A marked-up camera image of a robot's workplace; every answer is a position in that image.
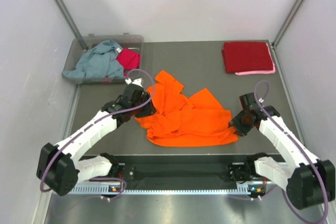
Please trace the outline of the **orange t shirt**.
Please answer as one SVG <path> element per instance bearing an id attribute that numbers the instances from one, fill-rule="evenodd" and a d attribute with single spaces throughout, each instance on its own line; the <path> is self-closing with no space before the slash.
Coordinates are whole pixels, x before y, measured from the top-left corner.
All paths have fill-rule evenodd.
<path id="1" fill-rule="evenodd" d="M 155 79 L 148 91 L 156 113 L 137 119 L 150 142 L 163 147 L 207 147 L 238 141 L 229 127 L 231 112 L 207 88 L 187 97 L 182 94 L 184 86 L 166 71 Z"/>

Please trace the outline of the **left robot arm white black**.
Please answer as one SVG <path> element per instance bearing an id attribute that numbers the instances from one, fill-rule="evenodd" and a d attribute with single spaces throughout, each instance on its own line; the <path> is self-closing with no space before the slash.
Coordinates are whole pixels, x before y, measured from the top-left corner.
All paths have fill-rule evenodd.
<path id="1" fill-rule="evenodd" d="M 127 82 L 124 92 L 116 100 L 106 103 L 73 135 L 42 147 L 36 173 L 41 181 L 41 191 L 46 192 L 43 186 L 47 185 L 49 190 L 64 196 L 80 182 L 97 177 L 117 178 L 118 162 L 112 155 L 103 153 L 90 159 L 82 159 L 82 156 L 133 116 L 143 118 L 156 112 L 150 93 L 143 88 L 143 80 L 127 79 Z"/>

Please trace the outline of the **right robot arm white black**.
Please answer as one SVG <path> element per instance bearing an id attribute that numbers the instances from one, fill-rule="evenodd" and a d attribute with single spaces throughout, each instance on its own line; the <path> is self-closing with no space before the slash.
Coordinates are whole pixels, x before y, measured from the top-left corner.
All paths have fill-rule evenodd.
<path id="1" fill-rule="evenodd" d="M 299 210 L 335 199 L 335 166 L 307 150 L 288 129 L 273 106 L 261 106 L 253 93 L 239 97 L 242 110 L 230 121 L 238 136 L 253 128 L 264 135 L 286 162 L 275 161 L 266 153 L 248 156 L 245 174 L 256 180 L 266 177 L 283 189 L 291 204 Z"/>

